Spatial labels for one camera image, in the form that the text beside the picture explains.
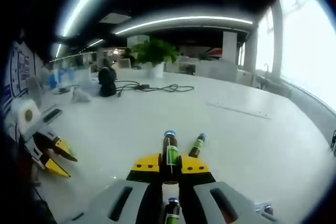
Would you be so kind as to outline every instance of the window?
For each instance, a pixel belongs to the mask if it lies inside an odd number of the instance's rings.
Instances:
[[[274,57],[274,28],[271,8],[268,9],[259,22],[258,26],[258,46],[257,46],[257,70],[267,70],[272,72]]]
[[[336,34],[317,0],[281,0],[281,77],[336,111]]]
[[[245,61],[245,43],[239,49],[238,65],[243,66]]]

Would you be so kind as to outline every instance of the white column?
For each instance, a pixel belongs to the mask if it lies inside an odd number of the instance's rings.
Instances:
[[[258,48],[258,29],[255,29],[248,37],[245,44],[244,70],[255,73]]]
[[[235,61],[235,64],[236,65],[239,65],[239,49],[240,47],[238,47],[238,44],[237,44],[237,49],[236,49],[236,61]]]
[[[282,63],[282,35],[283,35],[283,24],[282,24],[282,9],[280,0],[275,1],[271,6],[272,16],[273,16],[273,28],[274,28],[274,59],[273,59],[273,69],[272,78],[280,78],[281,63]]]
[[[97,67],[102,68],[103,67],[103,58],[104,58],[104,49],[103,48],[98,48],[97,50]]]
[[[237,33],[223,32],[223,54],[222,59],[236,64],[237,56]]]
[[[146,40],[149,40],[149,36],[147,35],[136,35],[136,36],[129,37],[127,38],[127,47],[131,48],[132,46],[136,44],[142,44]]]

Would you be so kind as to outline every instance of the curved light strip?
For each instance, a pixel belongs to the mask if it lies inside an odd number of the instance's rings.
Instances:
[[[64,29],[63,29],[63,36],[67,36],[69,34],[69,31],[72,27],[72,25],[74,24],[75,20],[78,18],[79,13],[83,10],[83,8],[86,6],[86,4],[89,2],[90,0],[80,0],[78,2],[78,4],[76,5],[75,9],[73,10],[73,12],[71,13],[70,17],[68,18]],[[57,52],[56,52],[56,58],[61,50],[62,45],[59,44],[58,48],[57,48]]]
[[[251,21],[238,19],[238,18],[216,17],[216,16],[187,16],[187,17],[176,17],[176,18],[166,18],[166,19],[155,20],[155,21],[143,23],[143,24],[140,24],[140,25],[132,26],[130,28],[118,31],[115,34],[118,35],[118,34],[124,33],[125,31],[129,31],[129,30],[133,30],[133,29],[136,29],[136,28],[139,28],[139,27],[153,25],[153,24],[157,24],[157,23],[169,22],[169,21],[174,21],[174,20],[186,20],[186,19],[187,20],[188,19],[217,19],[217,20],[235,21],[235,22],[240,22],[240,23],[245,23],[245,24],[250,24],[250,25],[253,24],[253,22],[251,22]]]
[[[98,44],[98,43],[101,43],[102,41],[104,41],[103,39],[100,39],[100,40],[97,40],[96,42],[93,42],[92,44],[88,45],[87,48],[89,47],[93,47],[94,45]]]
[[[226,29],[226,30],[232,30],[232,31],[242,31],[248,34],[247,30],[224,27],[224,26],[204,26],[204,25],[169,26],[169,27],[164,27],[164,28],[153,28],[153,29],[150,29],[149,31],[166,30],[166,29],[172,29],[172,28],[190,28],[190,27],[218,28],[218,29]]]

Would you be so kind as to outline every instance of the potted plant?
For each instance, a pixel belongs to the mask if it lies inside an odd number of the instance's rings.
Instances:
[[[200,54],[199,55],[200,57],[200,60],[208,60],[208,61],[212,61],[212,58],[209,56],[209,55],[207,55],[207,54]]]
[[[176,48],[168,42],[151,39],[143,44],[137,44],[132,48],[137,52],[137,62],[144,64],[148,77],[162,78],[164,62],[174,63],[177,59]]]

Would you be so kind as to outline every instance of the black speaker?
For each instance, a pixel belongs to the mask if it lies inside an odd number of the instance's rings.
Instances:
[[[117,78],[117,73],[113,68],[104,67],[98,73],[98,81],[100,86],[99,95],[101,97],[110,97],[117,92],[114,81]]]

